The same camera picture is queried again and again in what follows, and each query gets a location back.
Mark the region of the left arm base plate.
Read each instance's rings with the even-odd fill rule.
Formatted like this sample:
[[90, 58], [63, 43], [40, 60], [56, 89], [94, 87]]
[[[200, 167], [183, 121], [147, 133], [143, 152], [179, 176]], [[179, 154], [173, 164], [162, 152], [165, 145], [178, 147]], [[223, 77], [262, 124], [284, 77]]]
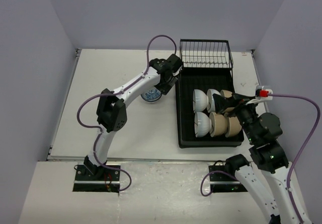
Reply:
[[75, 165], [74, 170], [73, 192], [119, 193], [120, 171], [102, 168], [92, 175], [84, 165]]

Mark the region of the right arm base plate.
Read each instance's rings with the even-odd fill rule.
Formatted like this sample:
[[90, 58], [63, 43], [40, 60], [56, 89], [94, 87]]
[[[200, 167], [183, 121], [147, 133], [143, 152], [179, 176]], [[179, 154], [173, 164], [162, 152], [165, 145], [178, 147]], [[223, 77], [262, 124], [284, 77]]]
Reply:
[[211, 174], [209, 180], [213, 193], [247, 192], [246, 188], [239, 181], [223, 173]]

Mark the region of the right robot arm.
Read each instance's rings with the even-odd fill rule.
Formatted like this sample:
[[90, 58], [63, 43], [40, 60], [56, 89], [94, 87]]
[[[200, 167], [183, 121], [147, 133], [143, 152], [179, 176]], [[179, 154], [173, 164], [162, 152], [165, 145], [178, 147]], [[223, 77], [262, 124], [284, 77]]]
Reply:
[[224, 174], [230, 180], [237, 179], [247, 189], [269, 223], [311, 223], [293, 189], [293, 164], [277, 141], [283, 133], [280, 119], [272, 113], [258, 115], [256, 112], [260, 102], [272, 99], [271, 93], [271, 90], [260, 90], [252, 97], [233, 93], [229, 98], [213, 95], [218, 113], [238, 119], [252, 146], [249, 151], [253, 163], [270, 190], [256, 180], [253, 168], [241, 154], [225, 160]]

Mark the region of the white bowl blue flowers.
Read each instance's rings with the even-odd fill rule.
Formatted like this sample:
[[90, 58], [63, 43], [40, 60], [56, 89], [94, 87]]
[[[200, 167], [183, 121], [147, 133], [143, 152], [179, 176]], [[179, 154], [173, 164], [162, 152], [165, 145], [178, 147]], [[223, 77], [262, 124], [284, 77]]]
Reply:
[[142, 95], [146, 95], [146, 96], [158, 96], [158, 95], [162, 95], [162, 93], [158, 89], [150, 89], [150, 90], [142, 93]]

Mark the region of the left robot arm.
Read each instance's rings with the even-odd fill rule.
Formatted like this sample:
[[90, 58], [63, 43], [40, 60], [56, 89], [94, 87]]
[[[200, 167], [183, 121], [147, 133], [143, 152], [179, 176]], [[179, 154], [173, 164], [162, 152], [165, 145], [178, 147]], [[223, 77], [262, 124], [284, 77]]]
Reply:
[[112, 140], [116, 132], [127, 122], [126, 108], [137, 97], [153, 87], [166, 95], [178, 80], [177, 74], [182, 67], [183, 62], [175, 54], [171, 54], [168, 59], [153, 59], [142, 73], [126, 84], [113, 91], [104, 89], [100, 94], [84, 102], [86, 104], [99, 98], [96, 110], [98, 134], [93, 148], [84, 160], [89, 177], [100, 180], [104, 176], [103, 164], [107, 161]]

